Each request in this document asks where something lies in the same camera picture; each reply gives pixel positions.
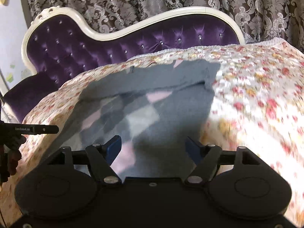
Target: wall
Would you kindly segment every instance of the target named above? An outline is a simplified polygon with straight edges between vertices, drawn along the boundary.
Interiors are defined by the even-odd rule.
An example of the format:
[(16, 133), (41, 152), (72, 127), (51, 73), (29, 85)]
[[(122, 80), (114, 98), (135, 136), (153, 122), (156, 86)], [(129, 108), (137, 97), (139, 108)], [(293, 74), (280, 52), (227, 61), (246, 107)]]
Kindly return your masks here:
[[(8, 0), (0, 4), (0, 71), (8, 89), (31, 75), (21, 59), (22, 39), (27, 30), (21, 1)], [(5, 89), (0, 83), (0, 91)]]

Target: floral bedspread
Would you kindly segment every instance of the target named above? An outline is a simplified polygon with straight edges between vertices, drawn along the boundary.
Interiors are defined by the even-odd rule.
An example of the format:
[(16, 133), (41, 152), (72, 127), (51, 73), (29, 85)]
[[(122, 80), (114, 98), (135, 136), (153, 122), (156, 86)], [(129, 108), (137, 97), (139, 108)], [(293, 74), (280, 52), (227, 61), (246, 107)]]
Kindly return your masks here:
[[(45, 97), (23, 122), (57, 125), (61, 131), (90, 82), (131, 66), (145, 68), (177, 59), (221, 63), (201, 142), (215, 143), (224, 150), (246, 146), (257, 154), (291, 185), (292, 200), (285, 217), (298, 227), (304, 225), (304, 54), (283, 39), (166, 50), (86, 71)], [(14, 199), (15, 185), (38, 164), (56, 136), (29, 135), (20, 148), (17, 174), (0, 192), (0, 208), (8, 226), (21, 216)]]

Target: curtain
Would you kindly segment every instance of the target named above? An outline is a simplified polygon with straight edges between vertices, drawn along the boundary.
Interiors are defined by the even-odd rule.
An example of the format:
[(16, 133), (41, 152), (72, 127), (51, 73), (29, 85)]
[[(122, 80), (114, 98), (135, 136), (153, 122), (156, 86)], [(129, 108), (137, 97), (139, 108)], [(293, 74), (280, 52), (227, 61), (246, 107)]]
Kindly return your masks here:
[(304, 0), (28, 0), (33, 19), (51, 6), (80, 12), (96, 31), (111, 33), (156, 14), (208, 6), (228, 14), (247, 43), (281, 37), (304, 51)]

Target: damask curtain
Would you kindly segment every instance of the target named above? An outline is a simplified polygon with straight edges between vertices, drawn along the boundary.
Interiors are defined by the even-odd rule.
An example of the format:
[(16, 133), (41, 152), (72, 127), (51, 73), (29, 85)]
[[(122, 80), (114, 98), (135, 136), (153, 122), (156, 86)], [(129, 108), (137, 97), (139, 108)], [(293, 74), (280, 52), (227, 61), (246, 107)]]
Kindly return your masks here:
[(80, 12), (96, 31), (121, 30), (156, 14), (185, 6), (208, 6), (228, 14), (247, 43), (281, 37), (304, 50), (304, 0), (28, 0), (33, 19), (50, 6)]

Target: purple tufted sofa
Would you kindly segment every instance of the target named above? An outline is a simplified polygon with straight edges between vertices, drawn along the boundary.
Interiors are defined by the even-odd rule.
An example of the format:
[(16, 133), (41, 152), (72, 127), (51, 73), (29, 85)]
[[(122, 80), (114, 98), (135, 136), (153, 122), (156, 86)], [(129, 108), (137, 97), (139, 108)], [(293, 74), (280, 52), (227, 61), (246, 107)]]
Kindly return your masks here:
[(189, 8), (183, 8), (175, 17), (169, 11), (166, 12), (168, 18), (161, 14), (157, 16), (165, 19), (153, 22), (152, 17), (139, 22), (130, 26), (136, 30), (126, 35), (123, 35), (123, 31), (128, 28), (111, 33), (121, 33), (122, 36), (106, 41), (88, 36), (87, 31), (91, 34), (93, 32), (85, 25), (82, 17), (79, 19), (81, 15), (76, 11), (53, 7), (48, 13), (54, 13), (54, 10), (54, 16), (37, 16), (35, 20), (40, 19), (42, 22), (39, 21), (39, 25), (31, 29), (37, 24), (34, 21), (29, 29), (31, 32), (23, 42), (23, 60), (32, 64), (31, 70), (35, 74), (36, 69), (36, 74), (24, 79), (4, 95), (5, 103), (20, 122), (42, 98), (81, 72), (164, 49), (244, 43), (236, 24), (231, 26), (233, 21), (227, 23), (212, 14), (190, 13)]

